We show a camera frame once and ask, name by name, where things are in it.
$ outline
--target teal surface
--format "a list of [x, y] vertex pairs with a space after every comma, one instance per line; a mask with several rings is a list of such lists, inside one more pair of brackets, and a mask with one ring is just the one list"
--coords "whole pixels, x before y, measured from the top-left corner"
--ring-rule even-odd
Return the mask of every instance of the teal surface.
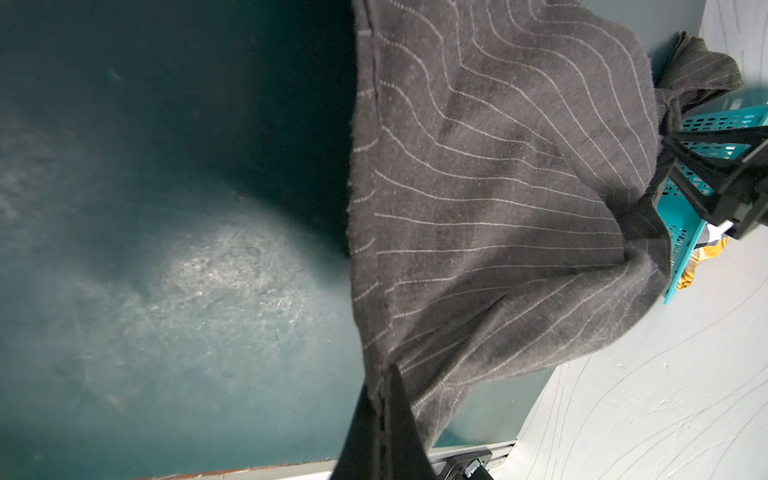
[[[737, 110], [716, 111], [703, 115], [691, 115], [683, 120], [683, 130], [731, 130], [759, 127], [766, 123], [768, 123], [768, 107], [761, 105]], [[727, 163], [738, 158], [748, 147], [745, 144], [712, 144], [706, 142], [687, 142], [686, 146], [703, 157], [722, 159], [720, 161]], [[691, 169], [684, 166], [679, 168], [702, 194], [711, 195], [713, 193], [712, 188], [697, 177]], [[667, 179], [667, 184], [661, 199], [659, 199], [658, 211], [661, 219], [667, 225], [672, 239], [671, 281], [664, 291], [666, 297], [664, 304], [667, 304], [677, 291], [677, 282], [683, 275], [688, 259], [690, 259], [707, 222], [701, 220], [671, 179]]]
[[[354, 41], [346, 0], [0, 2], [0, 478], [338, 455]], [[549, 375], [439, 445], [514, 438]]]

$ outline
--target plastic laundry basket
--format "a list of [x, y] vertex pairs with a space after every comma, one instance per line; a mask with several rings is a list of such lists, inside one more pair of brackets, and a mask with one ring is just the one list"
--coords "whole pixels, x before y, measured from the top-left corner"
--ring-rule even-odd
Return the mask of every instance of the plastic laundry basket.
[[[683, 120], [685, 131], [730, 130], [733, 128], [759, 127], [768, 124], [768, 105], [759, 107], [740, 108], [738, 110], [718, 111], [712, 114], [694, 115]], [[702, 157], [737, 158], [747, 145], [743, 144], [708, 144], [690, 142], [686, 144], [692, 151]], [[712, 188], [705, 184], [696, 174], [686, 167], [679, 167], [704, 195], [711, 195]], [[664, 303], [669, 303], [677, 290], [677, 282], [683, 275], [688, 259], [696, 247], [696, 242], [707, 222], [701, 220], [677, 185], [667, 178], [664, 191], [657, 205], [661, 219], [667, 225], [672, 241], [672, 276], [670, 284], [664, 291]]]

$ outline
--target scratched surface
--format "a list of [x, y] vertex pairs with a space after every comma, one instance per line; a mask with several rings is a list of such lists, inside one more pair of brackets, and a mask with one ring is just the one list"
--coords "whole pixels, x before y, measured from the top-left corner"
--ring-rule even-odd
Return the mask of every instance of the scratched surface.
[[[0, 1], [0, 478], [338, 455], [353, 30], [346, 0]], [[514, 438], [548, 376], [440, 444]]]
[[768, 228], [555, 369], [497, 480], [768, 478]]

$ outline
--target yellow fabric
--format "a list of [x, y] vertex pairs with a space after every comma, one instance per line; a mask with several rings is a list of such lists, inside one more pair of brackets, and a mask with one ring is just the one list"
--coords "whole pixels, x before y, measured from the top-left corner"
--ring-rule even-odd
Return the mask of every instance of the yellow fabric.
[[696, 267], [698, 264], [720, 255], [723, 252], [725, 246], [728, 244], [729, 240], [729, 237], [723, 237], [719, 242], [712, 246], [707, 245], [705, 247], [695, 249], [694, 252], [690, 255], [690, 260], [688, 260], [688, 264], [685, 266], [683, 275], [680, 277], [680, 280], [677, 281], [677, 289], [682, 290], [684, 288], [688, 288], [694, 282], [694, 274], [696, 273]]

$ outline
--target teal basket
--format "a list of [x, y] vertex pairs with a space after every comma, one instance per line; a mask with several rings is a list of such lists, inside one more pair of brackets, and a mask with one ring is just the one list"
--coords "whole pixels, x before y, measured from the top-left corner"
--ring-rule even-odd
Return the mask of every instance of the teal basket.
[[[768, 105], [740, 108], [738, 110], [718, 111], [712, 114], [694, 115], [683, 120], [684, 131], [731, 130], [734, 128], [759, 127], [768, 124]], [[686, 144], [702, 157], [738, 158], [747, 148], [744, 144], [708, 144], [690, 142]], [[704, 195], [711, 195], [712, 188], [686, 167], [678, 167]], [[677, 185], [667, 178], [664, 191], [657, 205], [657, 210], [670, 233], [672, 240], [672, 276], [664, 291], [664, 304], [672, 300], [677, 290], [677, 282], [685, 271], [690, 255], [701, 236], [707, 222], [701, 220], [694, 208], [688, 203]]]

